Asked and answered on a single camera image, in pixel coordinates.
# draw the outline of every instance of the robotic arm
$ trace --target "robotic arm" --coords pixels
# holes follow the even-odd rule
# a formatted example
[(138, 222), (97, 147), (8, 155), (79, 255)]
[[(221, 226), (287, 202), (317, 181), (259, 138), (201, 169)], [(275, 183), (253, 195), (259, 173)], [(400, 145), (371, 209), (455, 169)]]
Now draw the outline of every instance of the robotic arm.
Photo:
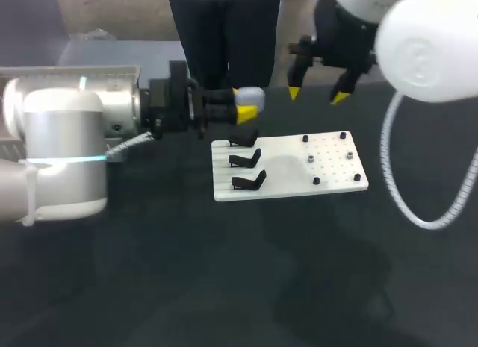
[(462, 212), (478, 176), (478, 149), (450, 209), (426, 222), (407, 207), (395, 184), (390, 136), (403, 96), (446, 102), (478, 96), (478, 0), (319, 0), (317, 37), (291, 45), (296, 60), (288, 73), (295, 99), (314, 57), (324, 66), (346, 69), (331, 102), (355, 89), (360, 75), (375, 63), (397, 89), (382, 126), (382, 170), (392, 199), (404, 216), (428, 230), (447, 227)]
[(360, 76), (376, 63), (373, 45), (379, 23), (397, 1), (319, 0), (314, 12), (316, 36), (303, 36), (289, 46), (290, 53), (296, 55), (288, 72), (291, 98), (298, 96), (316, 59), (324, 66), (346, 69), (331, 92), (331, 103), (352, 94)]
[(0, 160), (0, 222), (90, 216), (107, 202), (106, 137), (135, 137), (120, 148), (192, 128), (238, 125), (264, 108), (264, 91), (203, 90), (172, 62), (167, 80), (139, 90), (129, 80), (26, 77), (4, 91), (10, 134), (25, 142), (25, 160)]

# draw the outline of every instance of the cable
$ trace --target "cable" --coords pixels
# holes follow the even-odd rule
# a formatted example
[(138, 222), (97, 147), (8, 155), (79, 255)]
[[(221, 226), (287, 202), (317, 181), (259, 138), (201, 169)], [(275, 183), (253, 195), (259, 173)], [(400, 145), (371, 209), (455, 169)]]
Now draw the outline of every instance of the cable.
[(106, 156), (111, 157), (117, 153), (120, 153), (121, 151), (125, 149), (128, 149), (129, 147), (132, 147), (144, 142), (149, 142), (150, 140), (153, 140), (151, 133), (146, 132), (146, 133), (140, 134), (139, 136), (136, 136), (135, 138), (131, 138), (130, 140), (120, 143), (118, 146), (115, 146), (112, 149), (108, 149), (106, 151)]
[(478, 148), (475, 151), (473, 160), (471, 161), (470, 167), (468, 168), (465, 179), (463, 180), (458, 195), (455, 197), (455, 200), (451, 204), (450, 209), (448, 209), (448, 211), (442, 217), (433, 222), (425, 222), (422, 219), (418, 218), (416, 215), (413, 214), (410, 208), (403, 201), (402, 196), (397, 189), (397, 185), (395, 184), (390, 164), (391, 128), (394, 123), (398, 107), (402, 102), (402, 99), (403, 95), (401, 93), (396, 92), (394, 94), (394, 97), (392, 98), (388, 106), (387, 113), (385, 114), (385, 121), (383, 122), (382, 126), (382, 136), (380, 139), (380, 159), (382, 161), (382, 171), (385, 183), (387, 185), (388, 191), (391, 194), (392, 199), (395, 201), (400, 211), (403, 213), (403, 215), (405, 215), (408, 220), (410, 220), (420, 228), (427, 230), (438, 230), (446, 228), (462, 212), (463, 207), (465, 207), (468, 201), (471, 190), (473, 189), (478, 175)]

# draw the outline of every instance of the person's leg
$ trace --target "person's leg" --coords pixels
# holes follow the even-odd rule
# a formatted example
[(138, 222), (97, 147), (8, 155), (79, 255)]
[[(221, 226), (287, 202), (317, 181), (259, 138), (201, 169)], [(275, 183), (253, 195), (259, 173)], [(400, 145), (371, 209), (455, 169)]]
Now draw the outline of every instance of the person's leg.
[(227, 59), (222, 12), (216, 0), (170, 0), (191, 77), (204, 88), (222, 88)]
[(225, 36), (232, 87), (267, 87), (276, 56), (280, 0), (228, 0)]

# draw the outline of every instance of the pegboard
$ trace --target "pegboard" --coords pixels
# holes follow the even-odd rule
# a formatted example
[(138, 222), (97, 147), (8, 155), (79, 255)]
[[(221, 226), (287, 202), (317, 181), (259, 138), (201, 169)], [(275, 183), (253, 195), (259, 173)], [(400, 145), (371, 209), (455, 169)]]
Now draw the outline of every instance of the pegboard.
[[(251, 158), (262, 150), (257, 166), (252, 169), (231, 167), (229, 155)], [(252, 148), (230, 146), (228, 140), (211, 144), (216, 201), (240, 201), (367, 190), (368, 179), (361, 164), (352, 135), (348, 131), (258, 138)], [(255, 180), (265, 170), (267, 178), (258, 191), (235, 190), (232, 177)], [(355, 181), (360, 174), (360, 181)], [(314, 178), (320, 183), (314, 185)]]

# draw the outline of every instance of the dark gray table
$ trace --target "dark gray table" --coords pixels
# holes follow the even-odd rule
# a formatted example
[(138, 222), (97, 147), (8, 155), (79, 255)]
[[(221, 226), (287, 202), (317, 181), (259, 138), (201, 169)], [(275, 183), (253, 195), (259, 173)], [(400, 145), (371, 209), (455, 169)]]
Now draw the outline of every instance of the dark gray table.
[[(390, 87), (363, 86), (340, 107), (328, 94), (304, 89), (292, 105), (271, 90), (261, 133), (351, 131), (367, 192), (216, 203), (208, 141), (132, 149), (110, 170), (104, 213), (0, 229), (0, 345), (476, 346), (477, 194), (447, 230), (409, 224), (379, 165)], [(477, 108), (406, 101), (398, 114), (392, 164), (424, 219), (456, 194)]]

